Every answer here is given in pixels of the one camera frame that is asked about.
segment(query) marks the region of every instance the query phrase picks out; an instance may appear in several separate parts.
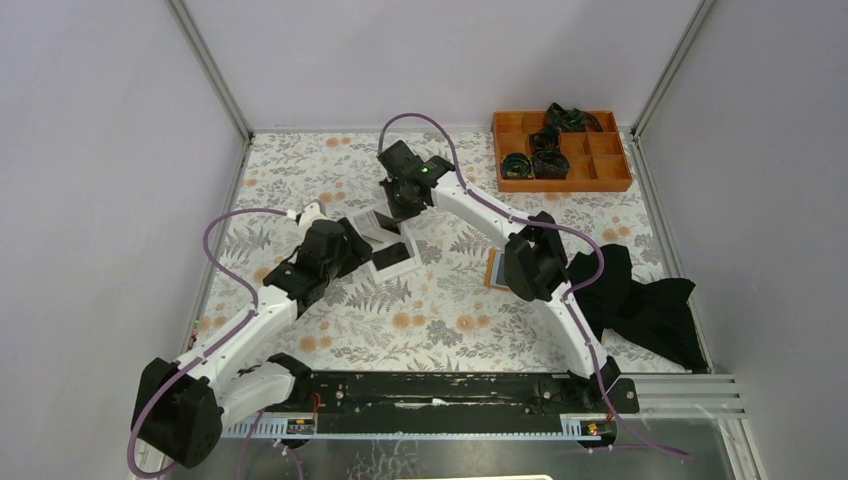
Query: wooden tray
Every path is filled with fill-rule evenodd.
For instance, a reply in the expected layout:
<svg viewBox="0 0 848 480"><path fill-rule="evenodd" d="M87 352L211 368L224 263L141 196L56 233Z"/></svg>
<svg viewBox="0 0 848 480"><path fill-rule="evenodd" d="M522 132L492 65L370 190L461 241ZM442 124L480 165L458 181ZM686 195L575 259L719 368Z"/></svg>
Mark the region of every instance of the wooden tray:
<svg viewBox="0 0 848 480"><path fill-rule="evenodd" d="M590 111L603 132L586 125L586 133L560 134L560 150L571 171L565 179L509 179L501 176L501 161L513 152L530 154L530 134L539 131L545 112L495 112L495 165L501 192L624 192L633 183L618 127L609 110Z"/></svg>

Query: crumpled black item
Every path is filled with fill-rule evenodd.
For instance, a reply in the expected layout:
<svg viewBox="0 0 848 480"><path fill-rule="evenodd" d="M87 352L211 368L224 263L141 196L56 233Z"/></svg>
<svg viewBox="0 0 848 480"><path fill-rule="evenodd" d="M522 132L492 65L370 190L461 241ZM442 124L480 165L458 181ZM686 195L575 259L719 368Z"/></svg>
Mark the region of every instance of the crumpled black item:
<svg viewBox="0 0 848 480"><path fill-rule="evenodd" d="M685 278L667 278L643 285L631 278L633 264L627 247L604 245L601 251L603 274L595 283L574 292L598 341L609 328L683 368L706 372L695 320L686 303L695 284ZM597 270L594 253L578 253L568 265L572 284L588 279Z"/></svg>

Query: floor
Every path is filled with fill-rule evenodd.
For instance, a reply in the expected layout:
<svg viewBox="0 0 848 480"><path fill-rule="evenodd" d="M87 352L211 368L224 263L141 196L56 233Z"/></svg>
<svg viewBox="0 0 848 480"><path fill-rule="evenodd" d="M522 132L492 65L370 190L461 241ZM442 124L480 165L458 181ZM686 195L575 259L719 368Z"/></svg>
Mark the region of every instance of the floor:
<svg viewBox="0 0 848 480"><path fill-rule="evenodd" d="M425 160L448 158L435 133L387 136L403 139ZM624 193L500 194L492 136L453 136L469 180L526 212L545 210L561 223L603 243L627 246L633 275L642 282L664 276L639 185ZM314 199L339 218L383 196L385 177L376 160L377 134L267 133L256 136L234 208L300 209ZM562 371L560 346L534 309L510 292L483 285L492 247L458 218L429 210L408 222L424 267L374 284L364 269L336 281L292 328L269 338L248 361L256 364L288 352L315 369ZM566 253L589 253L563 237ZM299 242L294 225L271 215L235 217L222 261L256 286ZM213 278L196 338L208 338L249 301L247 292L222 274ZM683 372L614 332L602 343L625 372Z"/></svg>

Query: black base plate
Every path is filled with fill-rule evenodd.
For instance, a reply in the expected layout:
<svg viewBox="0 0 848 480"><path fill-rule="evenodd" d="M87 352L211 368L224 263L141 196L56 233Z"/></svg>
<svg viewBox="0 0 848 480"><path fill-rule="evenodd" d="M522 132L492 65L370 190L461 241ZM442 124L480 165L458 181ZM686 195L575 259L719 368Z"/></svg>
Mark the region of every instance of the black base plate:
<svg viewBox="0 0 848 480"><path fill-rule="evenodd" d="M317 393L324 434L561 433L560 414L608 412L586 380L568 374L316 371L298 382L306 401L266 411L311 414ZM620 413L638 413L632 380L620 378L608 395Z"/></svg>

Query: white wall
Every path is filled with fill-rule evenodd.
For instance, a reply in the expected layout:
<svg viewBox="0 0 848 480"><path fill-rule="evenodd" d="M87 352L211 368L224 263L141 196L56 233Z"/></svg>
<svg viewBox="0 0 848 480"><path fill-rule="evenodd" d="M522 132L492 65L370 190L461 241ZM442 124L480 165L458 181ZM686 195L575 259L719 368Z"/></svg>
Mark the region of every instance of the white wall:
<svg viewBox="0 0 848 480"><path fill-rule="evenodd" d="M772 480L848 472L846 25L844 0L719 2L645 134Z"/></svg>
<svg viewBox="0 0 848 480"><path fill-rule="evenodd" d="M187 2L256 129L379 127L404 111L644 106L698 0Z"/></svg>
<svg viewBox="0 0 848 480"><path fill-rule="evenodd" d="M164 2L0 7L0 477L126 478L240 139Z"/></svg>

